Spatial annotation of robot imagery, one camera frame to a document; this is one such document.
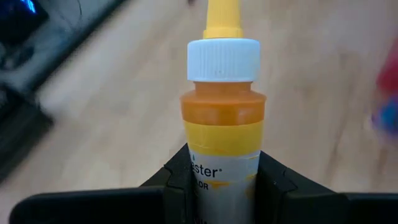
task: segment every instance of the black holder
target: black holder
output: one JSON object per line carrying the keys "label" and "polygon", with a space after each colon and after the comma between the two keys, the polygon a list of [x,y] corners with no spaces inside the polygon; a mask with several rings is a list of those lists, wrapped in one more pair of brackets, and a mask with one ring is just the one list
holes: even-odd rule
{"label": "black holder", "polygon": [[[185,145],[138,188],[35,195],[18,203],[9,220],[10,224],[191,224],[195,223],[194,180]],[[267,154],[260,155],[256,223],[398,223],[397,209],[398,194],[335,193]]]}

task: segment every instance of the black object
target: black object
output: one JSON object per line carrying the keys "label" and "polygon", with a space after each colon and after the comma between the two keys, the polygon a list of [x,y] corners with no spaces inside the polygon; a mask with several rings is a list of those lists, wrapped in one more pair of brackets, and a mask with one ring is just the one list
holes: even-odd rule
{"label": "black object", "polygon": [[[18,203],[9,221],[192,224],[193,181],[185,145],[138,188],[35,195]],[[261,153],[256,223],[396,224],[397,208],[398,194],[338,194]]]}
{"label": "black object", "polygon": [[0,183],[51,126],[34,99],[0,86]]}
{"label": "black object", "polygon": [[7,51],[3,58],[0,58],[0,69],[16,69],[31,59],[34,52],[35,48],[33,46],[21,47],[13,51]]}
{"label": "black object", "polygon": [[36,0],[0,0],[0,42],[9,48],[23,44],[48,17]]}

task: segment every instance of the blurry background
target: blurry background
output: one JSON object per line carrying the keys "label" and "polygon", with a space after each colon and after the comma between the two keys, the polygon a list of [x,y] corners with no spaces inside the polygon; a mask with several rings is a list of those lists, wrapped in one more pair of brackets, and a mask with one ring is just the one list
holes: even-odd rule
{"label": "blurry background", "polygon": [[[262,43],[254,88],[268,96],[263,150],[335,191],[397,192],[398,152],[385,150],[366,121],[374,81],[398,34],[398,3],[242,2],[245,36]],[[39,89],[55,126],[0,185],[0,223],[16,202],[39,192],[140,185],[180,149],[178,98],[192,89],[186,46],[201,38],[206,3],[126,1],[74,51]],[[68,1],[72,26],[63,13],[49,12],[50,19],[62,30],[78,29],[72,27],[83,27],[99,5],[85,9],[81,0],[79,22],[78,4]],[[64,43],[55,34],[71,32],[57,27],[52,41],[37,45]]]}
{"label": "blurry background", "polygon": [[[5,39],[0,41],[0,58],[6,61],[0,63],[0,82],[7,82],[19,90],[29,91],[36,82],[48,76],[46,68],[71,47],[93,20],[115,2],[120,1],[0,0],[2,20],[5,21],[2,23],[3,28],[0,27],[0,36],[19,30],[13,38],[9,38],[14,40],[14,43]],[[23,5],[28,8],[31,6],[31,9],[26,12],[21,9]],[[31,30],[31,33],[24,35],[25,30]],[[6,47],[9,44],[14,44],[10,47],[11,51],[21,52],[32,47],[33,53],[22,59],[17,59],[15,55],[5,59],[8,56]]]}

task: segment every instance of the yellow band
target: yellow band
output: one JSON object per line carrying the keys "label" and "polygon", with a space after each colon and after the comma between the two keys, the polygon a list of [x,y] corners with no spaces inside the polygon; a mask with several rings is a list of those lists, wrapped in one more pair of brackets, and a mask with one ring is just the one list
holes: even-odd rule
{"label": "yellow band", "polygon": [[261,148],[263,121],[237,126],[184,124],[189,148],[203,155],[244,156]]}
{"label": "yellow band", "polygon": [[212,38],[243,38],[243,30],[237,28],[217,28],[217,29],[207,29],[203,32],[204,39]]}

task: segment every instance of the white cap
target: white cap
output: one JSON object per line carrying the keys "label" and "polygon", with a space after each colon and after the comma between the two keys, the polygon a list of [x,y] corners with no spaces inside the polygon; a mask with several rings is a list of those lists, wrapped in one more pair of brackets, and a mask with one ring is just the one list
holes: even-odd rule
{"label": "white cap", "polygon": [[259,71],[260,43],[256,40],[220,38],[188,44],[188,80],[253,82]]}

